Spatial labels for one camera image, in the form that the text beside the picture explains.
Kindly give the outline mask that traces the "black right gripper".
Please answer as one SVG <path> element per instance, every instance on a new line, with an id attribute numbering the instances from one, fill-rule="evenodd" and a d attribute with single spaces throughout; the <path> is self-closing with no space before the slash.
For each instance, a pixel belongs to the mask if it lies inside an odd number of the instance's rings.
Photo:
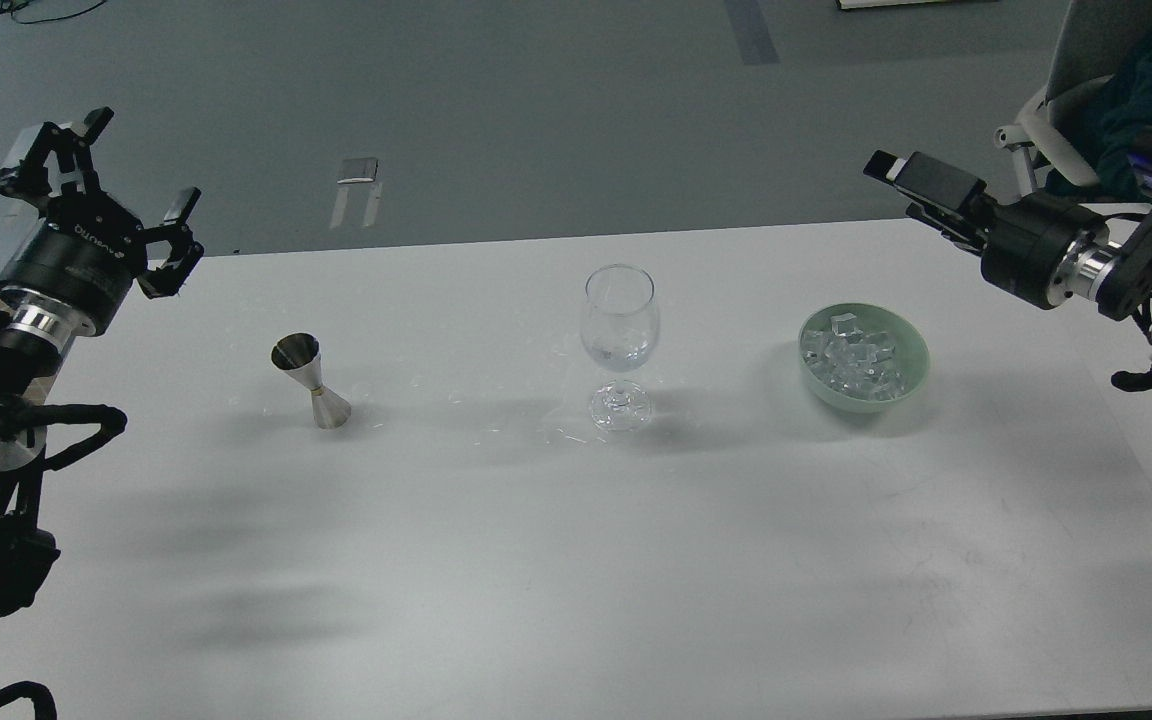
<path id="1" fill-rule="evenodd" d="M 1107 236 L 1102 215 L 1046 192 L 998 205 L 992 225 L 986 182 L 924 152 L 899 158 L 874 151 L 863 174 L 909 199 L 908 217 L 916 222 L 960 250 L 982 251 L 984 281 L 1043 310 L 1073 293 L 1064 263 Z"/>

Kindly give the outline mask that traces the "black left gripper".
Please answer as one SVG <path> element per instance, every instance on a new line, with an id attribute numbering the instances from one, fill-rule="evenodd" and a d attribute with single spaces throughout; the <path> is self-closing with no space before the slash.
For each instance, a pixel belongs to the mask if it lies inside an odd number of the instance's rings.
<path id="1" fill-rule="evenodd" d="M 108 331 L 132 279 L 147 300 L 165 300 L 179 295 L 205 255 L 188 225 L 200 188 L 183 188 L 154 227 L 103 190 L 91 149 L 113 118 L 114 109 L 96 108 L 77 122 L 23 129 L 0 165 L 0 195 L 38 211 L 32 236 L 0 273 L 0 291 L 32 291 L 71 306 L 92 338 Z M 150 266 L 156 243 L 168 255 Z"/>

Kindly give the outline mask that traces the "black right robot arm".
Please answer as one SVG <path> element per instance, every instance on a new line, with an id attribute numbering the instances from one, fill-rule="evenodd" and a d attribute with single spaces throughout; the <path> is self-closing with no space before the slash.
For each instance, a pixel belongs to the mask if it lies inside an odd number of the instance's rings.
<path id="1" fill-rule="evenodd" d="M 1152 199 L 1152 127 L 1135 137 L 1129 162 Z M 1112 241 L 1108 217 L 1078 202 L 1037 191 L 1002 204 L 982 179 L 922 152 L 877 151 L 863 172 L 905 196 L 916 222 L 977 256 L 987 283 L 1043 310 L 1091 301 L 1115 323 L 1132 320 L 1152 348 L 1152 206 L 1134 214 L 1126 240 Z M 1117 372 L 1111 382 L 1152 389 L 1152 361 L 1146 372 Z"/>

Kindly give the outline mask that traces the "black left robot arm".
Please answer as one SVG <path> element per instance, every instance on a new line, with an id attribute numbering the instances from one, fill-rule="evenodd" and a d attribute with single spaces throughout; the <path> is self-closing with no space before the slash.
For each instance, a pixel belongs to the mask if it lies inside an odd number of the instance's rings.
<path id="1" fill-rule="evenodd" d="M 96 108 L 77 123 L 23 129 L 0 167 L 0 195 L 37 211 L 0 273 L 0 620 L 35 602 L 60 555 L 38 524 L 44 478 L 127 425 L 113 406 L 47 402 L 73 343 L 108 331 L 132 287 L 147 300 L 175 295 L 204 256 L 187 223 L 196 187 L 157 225 L 104 190 L 91 150 L 113 115 Z M 1 688 L 0 710 L 14 702 L 37 719 L 58 715 L 37 682 Z"/>

